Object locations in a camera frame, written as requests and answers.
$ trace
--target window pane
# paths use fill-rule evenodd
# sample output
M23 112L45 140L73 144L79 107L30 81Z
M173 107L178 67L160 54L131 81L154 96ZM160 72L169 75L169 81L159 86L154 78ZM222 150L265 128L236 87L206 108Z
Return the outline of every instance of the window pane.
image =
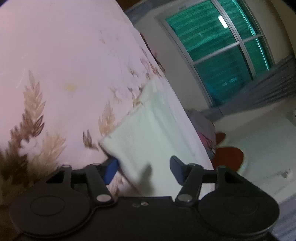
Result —
M219 17L220 13L214 5L205 1L167 18L166 21L195 61L236 42Z
M227 102L251 81L239 47L205 60L195 65L195 68L211 95L214 106Z
M249 52L250 58L253 62L256 75L260 75L266 70L269 70L269 63L264 53L264 49L259 39L253 39L245 43L245 46Z
M242 39L258 34L246 13L236 0L218 0L222 5Z

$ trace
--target folded cloth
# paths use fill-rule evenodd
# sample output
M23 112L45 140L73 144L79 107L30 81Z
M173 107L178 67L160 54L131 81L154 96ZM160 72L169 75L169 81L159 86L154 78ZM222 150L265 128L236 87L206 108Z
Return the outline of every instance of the folded cloth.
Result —
M212 160L216 153L216 135L213 123L195 109L186 110L186 114Z
M152 85L147 84L137 108L100 144L120 160L124 174L141 195L175 198L181 186L170 171L171 156L186 164L201 164L203 156L194 156L165 94L151 92ZM200 198L211 190L211 185L204 185Z

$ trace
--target floral pattern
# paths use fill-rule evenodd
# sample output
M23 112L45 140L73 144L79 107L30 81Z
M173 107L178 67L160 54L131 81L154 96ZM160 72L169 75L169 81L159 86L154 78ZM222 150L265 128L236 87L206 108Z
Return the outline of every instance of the floral pattern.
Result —
M163 78L163 76L161 75L161 73L160 73L158 67L155 67L155 66L151 63L151 61L148 59L146 51L145 51L143 48L141 48L141 49L142 49L142 52L143 52L143 54L145 55L145 57L141 57L141 58L140 58L140 61L141 61L141 63L143 64L143 66L145 67L145 69L147 70L146 78L147 78L147 79L150 79L152 73L153 73L154 75L156 75L157 77L159 77L159 78Z
M94 149L94 150L99 150L99 148L92 142L91 134L89 133L89 130L87 130L87 135L83 132L82 135L82 140L83 144L86 148Z
M50 136L46 133L41 147L38 146L36 138L45 126L42 112L46 102L42 102L40 83L36 83L31 71L29 83L23 92L25 110L22 121L19 127L10 130L8 148L4 152L0 150L3 203L9 203L15 195L54 171L56 160L65 149L66 140L59 134Z
M113 100L116 101L118 104L119 103L122 103L122 100L116 94L117 88L115 88L115 87L109 87L109 89L111 90L111 92L113 94Z
M102 136L109 134L114 128L115 114L110 101L105 105L102 117L99 117L99 132Z

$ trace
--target screw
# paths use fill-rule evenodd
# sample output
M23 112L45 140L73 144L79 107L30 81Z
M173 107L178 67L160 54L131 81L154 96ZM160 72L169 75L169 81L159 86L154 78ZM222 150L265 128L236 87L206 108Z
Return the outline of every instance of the screw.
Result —
M178 196L178 199L181 202L190 202L192 200L192 196L190 196L189 194L181 194Z
M149 203L148 203L148 202L141 202L141 205L142 205L142 206L148 206Z
M107 194L101 194L96 198L99 202L108 202L111 200L111 197Z
M133 203L133 207L140 207L140 204L138 204L138 203Z

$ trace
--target fabric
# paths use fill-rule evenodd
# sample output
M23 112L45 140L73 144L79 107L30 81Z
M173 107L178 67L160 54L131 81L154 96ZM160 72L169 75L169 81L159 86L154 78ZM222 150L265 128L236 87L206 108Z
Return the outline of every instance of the fabric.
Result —
M203 163L196 158L179 128L165 93L146 85L139 106L101 142L101 146L120 160L128 180L142 196L172 196L181 186L170 171L170 158L184 163ZM200 198L213 190L204 185Z
M288 56L248 83L227 103L201 113L214 122L225 115L260 108L295 95L296 60L294 56Z
M186 114L212 160L216 152L216 135L213 123L195 109L187 110Z
M296 196L280 203L280 217L272 234L280 241L296 239Z
M152 80L195 158L212 168L178 98L115 1L9 0L0 8L0 38L2 204L59 165L106 160L98 142ZM111 193L123 182L117 173Z

